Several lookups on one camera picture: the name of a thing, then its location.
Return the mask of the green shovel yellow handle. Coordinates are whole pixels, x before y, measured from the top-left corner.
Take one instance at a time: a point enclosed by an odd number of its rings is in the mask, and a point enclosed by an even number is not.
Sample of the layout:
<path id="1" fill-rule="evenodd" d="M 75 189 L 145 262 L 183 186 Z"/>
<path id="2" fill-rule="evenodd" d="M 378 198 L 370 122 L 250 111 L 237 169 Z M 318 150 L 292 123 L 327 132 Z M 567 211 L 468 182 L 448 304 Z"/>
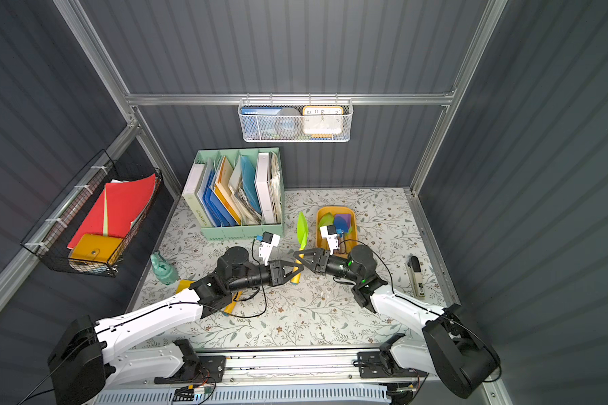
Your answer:
<path id="1" fill-rule="evenodd" d="M 334 224 L 334 215 L 331 213 L 324 214 L 319 220 L 319 227 L 330 226 Z"/>

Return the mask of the yellow toy piece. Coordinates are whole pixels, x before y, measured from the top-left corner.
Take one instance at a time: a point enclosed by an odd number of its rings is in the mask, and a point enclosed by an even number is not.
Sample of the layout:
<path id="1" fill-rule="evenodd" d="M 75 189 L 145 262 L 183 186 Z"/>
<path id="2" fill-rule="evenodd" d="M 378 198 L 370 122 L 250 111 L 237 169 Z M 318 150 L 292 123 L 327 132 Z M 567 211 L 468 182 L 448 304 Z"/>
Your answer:
<path id="1" fill-rule="evenodd" d="M 192 280 L 180 280 L 177 285 L 176 293 L 178 294 L 178 293 L 188 289 L 192 283 L 193 283 Z"/>

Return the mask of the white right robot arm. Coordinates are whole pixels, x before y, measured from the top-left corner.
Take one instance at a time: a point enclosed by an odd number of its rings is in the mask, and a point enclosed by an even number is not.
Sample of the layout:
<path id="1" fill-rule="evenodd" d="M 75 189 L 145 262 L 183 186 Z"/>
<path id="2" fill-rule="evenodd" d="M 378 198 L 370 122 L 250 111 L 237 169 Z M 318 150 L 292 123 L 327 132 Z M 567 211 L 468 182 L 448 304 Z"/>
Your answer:
<path id="1" fill-rule="evenodd" d="M 378 275 L 380 257 L 369 246 L 354 247 L 347 258 L 322 248 L 296 251 L 293 257 L 313 273 L 353 283 L 351 293 L 360 307 L 396 320 L 423 337 L 423 344 L 400 337 L 383 346 L 385 358 L 401 369 L 434 374 L 460 398 L 469 397 L 491 373 L 502 370 L 495 349 L 465 324 L 470 317 L 461 305 L 427 305 L 398 292 Z"/>

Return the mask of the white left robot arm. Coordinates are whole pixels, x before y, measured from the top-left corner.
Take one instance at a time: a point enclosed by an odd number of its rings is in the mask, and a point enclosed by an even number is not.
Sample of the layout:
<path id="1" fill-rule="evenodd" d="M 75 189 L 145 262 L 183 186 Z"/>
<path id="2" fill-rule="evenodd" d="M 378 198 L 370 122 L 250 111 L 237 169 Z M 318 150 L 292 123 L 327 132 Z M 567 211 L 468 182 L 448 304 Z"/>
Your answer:
<path id="1" fill-rule="evenodd" d="M 174 327 L 223 312 L 240 290 L 285 285 L 302 270 L 283 260 L 251 263 L 247 249 L 233 247 L 219 257 L 213 272 L 165 300 L 118 317 L 76 319 L 47 360 L 56 402 L 87 403 L 107 386 L 148 378 L 160 384 L 213 382 L 184 339 L 133 359 L 126 352 Z"/>

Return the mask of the yellow plastic storage box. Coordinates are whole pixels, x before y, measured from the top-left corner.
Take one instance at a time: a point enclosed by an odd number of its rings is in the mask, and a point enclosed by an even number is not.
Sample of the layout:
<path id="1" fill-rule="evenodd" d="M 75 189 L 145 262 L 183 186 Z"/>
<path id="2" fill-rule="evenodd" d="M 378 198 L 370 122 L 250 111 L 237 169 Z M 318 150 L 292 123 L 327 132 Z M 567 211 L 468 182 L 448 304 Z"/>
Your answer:
<path id="1" fill-rule="evenodd" d="M 333 215 L 350 214 L 352 216 L 351 234 L 349 234 L 349 236 L 338 236 L 341 246 L 339 248 L 339 251 L 336 251 L 334 253 L 335 255 L 338 255 L 338 256 L 347 256 L 347 254 L 356 245 L 356 241 L 358 240 L 356 214 L 352 209 L 349 209 L 347 207 L 341 207 L 341 206 L 326 206 L 326 207 L 322 207 L 321 209 L 318 210 L 317 217 L 316 217 L 316 226 L 314 229 L 316 231 L 316 246 L 320 247 L 320 248 L 324 248 L 324 249 L 327 249 L 328 246 L 327 246 L 326 240 L 324 240 L 321 237 L 321 234 L 319 231 L 319 228 L 320 228 L 319 219 L 321 219 L 324 216 L 324 214 L 327 214 L 327 213 L 331 213 Z"/>

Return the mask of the blue box in basket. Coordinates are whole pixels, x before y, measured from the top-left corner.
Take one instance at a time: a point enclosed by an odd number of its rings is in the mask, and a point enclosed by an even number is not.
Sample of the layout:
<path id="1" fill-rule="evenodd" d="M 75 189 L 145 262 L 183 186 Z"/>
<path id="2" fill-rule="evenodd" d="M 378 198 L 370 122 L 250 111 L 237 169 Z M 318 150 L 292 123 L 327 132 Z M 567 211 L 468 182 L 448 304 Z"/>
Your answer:
<path id="1" fill-rule="evenodd" d="M 239 118 L 243 138 L 254 141 L 276 135 L 275 122 L 281 110 L 276 106 L 242 106 Z"/>

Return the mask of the black stapler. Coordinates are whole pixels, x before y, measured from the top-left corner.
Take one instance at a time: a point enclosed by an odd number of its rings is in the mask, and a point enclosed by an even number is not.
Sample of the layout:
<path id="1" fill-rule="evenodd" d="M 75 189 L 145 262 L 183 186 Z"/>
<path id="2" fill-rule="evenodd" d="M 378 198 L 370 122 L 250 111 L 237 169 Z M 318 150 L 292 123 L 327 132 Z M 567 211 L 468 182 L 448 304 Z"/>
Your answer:
<path id="1" fill-rule="evenodd" d="M 425 298 L 426 294 L 425 286 L 423 283 L 423 272 L 419 258 L 414 255 L 410 256 L 407 262 L 407 267 L 410 278 L 410 284 L 413 287 L 415 296 L 420 299 Z"/>

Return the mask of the green spray bottle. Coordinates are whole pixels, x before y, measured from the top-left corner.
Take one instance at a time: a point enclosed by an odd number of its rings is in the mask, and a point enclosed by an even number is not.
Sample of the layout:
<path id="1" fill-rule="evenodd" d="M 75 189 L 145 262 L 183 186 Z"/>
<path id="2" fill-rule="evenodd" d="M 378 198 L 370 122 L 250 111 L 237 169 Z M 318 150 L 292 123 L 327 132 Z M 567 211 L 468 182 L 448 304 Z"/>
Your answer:
<path id="1" fill-rule="evenodd" d="M 159 251 L 150 255 L 152 271 L 159 282 L 164 285 L 172 285 L 179 280 L 178 271 L 175 267 L 165 260 Z"/>

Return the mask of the green desktop file organizer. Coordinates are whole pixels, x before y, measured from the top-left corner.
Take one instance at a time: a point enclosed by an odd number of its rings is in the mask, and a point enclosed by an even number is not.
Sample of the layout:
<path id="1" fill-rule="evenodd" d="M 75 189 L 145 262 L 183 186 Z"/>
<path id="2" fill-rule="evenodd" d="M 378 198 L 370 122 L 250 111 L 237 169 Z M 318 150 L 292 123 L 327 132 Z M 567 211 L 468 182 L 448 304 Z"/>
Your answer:
<path id="1" fill-rule="evenodd" d="M 283 236 L 280 150 L 200 150 L 182 198 L 207 241 L 248 239 L 265 232 Z"/>

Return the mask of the red paper folder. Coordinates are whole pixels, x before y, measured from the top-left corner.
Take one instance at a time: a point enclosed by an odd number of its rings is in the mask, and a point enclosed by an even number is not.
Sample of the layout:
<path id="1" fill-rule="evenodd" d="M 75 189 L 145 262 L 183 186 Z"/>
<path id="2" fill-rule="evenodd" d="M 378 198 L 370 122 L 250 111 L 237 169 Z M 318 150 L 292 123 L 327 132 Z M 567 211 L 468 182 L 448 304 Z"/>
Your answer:
<path id="1" fill-rule="evenodd" d="M 157 181 L 157 175 L 150 175 L 137 181 L 107 182 L 68 248 L 74 249 L 85 234 L 123 239 L 147 208 Z"/>

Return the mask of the grey tape roll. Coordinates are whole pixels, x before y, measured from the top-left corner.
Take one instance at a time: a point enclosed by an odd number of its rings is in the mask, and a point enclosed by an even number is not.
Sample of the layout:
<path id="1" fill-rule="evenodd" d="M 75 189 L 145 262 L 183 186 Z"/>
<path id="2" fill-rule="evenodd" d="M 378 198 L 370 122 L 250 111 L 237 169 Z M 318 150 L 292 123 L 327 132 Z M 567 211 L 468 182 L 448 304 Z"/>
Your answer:
<path id="1" fill-rule="evenodd" d="M 280 138 L 295 138 L 301 132 L 301 113 L 296 108 L 284 107 L 275 118 L 275 132 Z"/>

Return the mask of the yellow white alarm clock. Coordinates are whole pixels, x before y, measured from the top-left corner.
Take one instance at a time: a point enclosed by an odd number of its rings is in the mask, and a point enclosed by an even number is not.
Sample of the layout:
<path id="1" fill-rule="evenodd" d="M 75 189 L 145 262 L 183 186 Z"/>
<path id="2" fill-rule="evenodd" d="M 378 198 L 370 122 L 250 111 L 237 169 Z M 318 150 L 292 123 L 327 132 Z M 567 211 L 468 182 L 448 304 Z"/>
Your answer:
<path id="1" fill-rule="evenodd" d="M 305 106 L 302 109 L 302 131 L 312 137 L 340 135 L 344 114 L 342 106 Z"/>

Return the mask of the yellow wallet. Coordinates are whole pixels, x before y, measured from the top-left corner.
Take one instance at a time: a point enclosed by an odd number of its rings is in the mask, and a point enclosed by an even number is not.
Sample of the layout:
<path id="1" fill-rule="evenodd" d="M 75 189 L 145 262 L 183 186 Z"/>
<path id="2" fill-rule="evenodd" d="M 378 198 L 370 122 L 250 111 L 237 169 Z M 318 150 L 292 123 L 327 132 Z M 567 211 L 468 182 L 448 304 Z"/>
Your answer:
<path id="1" fill-rule="evenodd" d="M 85 234 L 69 257 L 80 262 L 114 263 L 122 242 L 122 238 Z"/>

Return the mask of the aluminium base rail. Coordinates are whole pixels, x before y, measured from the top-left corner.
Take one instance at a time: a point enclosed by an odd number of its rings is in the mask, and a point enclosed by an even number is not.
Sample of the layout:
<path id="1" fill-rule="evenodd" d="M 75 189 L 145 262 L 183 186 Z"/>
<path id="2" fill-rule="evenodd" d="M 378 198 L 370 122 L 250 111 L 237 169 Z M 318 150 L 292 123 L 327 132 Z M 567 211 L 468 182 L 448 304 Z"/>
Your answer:
<path id="1" fill-rule="evenodd" d="M 224 386 L 395 383 L 415 382 L 425 376 L 416 366 L 388 373 L 378 367 L 376 347 L 264 349 L 236 351 L 200 351 L 204 363 L 222 357 L 215 376 Z"/>

